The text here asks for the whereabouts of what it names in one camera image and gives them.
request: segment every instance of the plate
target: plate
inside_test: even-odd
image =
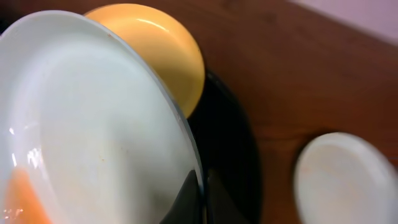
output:
[[[138,4],[113,4],[85,16],[126,41],[159,75],[189,117],[205,83],[205,66],[191,34],[173,17]]]
[[[53,223],[158,223],[190,170],[185,118],[144,61],[84,16],[43,11],[0,39],[0,208],[24,170]]]
[[[313,140],[295,170],[296,204],[304,224],[393,224],[394,168],[363,139],[331,133]]]

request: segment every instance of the wooden table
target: wooden table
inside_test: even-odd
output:
[[[116,0],[0,0],[10,18],[85,13]],[[300,223],[297,154],[315,136],[356,134],[398,165],[398,49],[282,0],[139,0],[185,25],[246,110],[260,150],[262,223]]]

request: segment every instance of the table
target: table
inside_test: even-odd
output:
[[[10,20],[116,0],[0,0]],[[281,0],[137,0],[178,19],[249,116],[263,175],[261,223],[299,224],[292,172],[311,139],[361,136],[398,166],[398,48]]]

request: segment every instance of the white plate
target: white plate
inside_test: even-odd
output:
[[[54,223],[158,223],[188,172],[186,121],[118,36],[81,15],[25,16],[0,39],[0,208],[25,169]]]
[[[345,133],[313,140],[299,157],[295,198],[303,224],[397,223],[397,177],[366,141]]]

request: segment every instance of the yellow bowl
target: yellow bowl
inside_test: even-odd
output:
[[[126,41],[165,83],[189,117],[199,102],[205,66],[191,34],[173,17],[138,4],[99,7],[85,16]]]

